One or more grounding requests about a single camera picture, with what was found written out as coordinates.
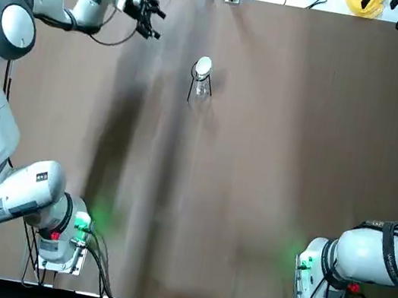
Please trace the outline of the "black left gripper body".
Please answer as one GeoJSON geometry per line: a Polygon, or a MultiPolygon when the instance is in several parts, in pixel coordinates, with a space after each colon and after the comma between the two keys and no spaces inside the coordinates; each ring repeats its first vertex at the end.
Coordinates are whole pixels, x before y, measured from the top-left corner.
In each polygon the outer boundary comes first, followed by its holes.
{"type": "Polygon", "coordinates": [[[147,13],[151,0],[127,0],[125,5],[125,14],[136,20],[138,23],[145,24],[148,20],[147,13]]]}

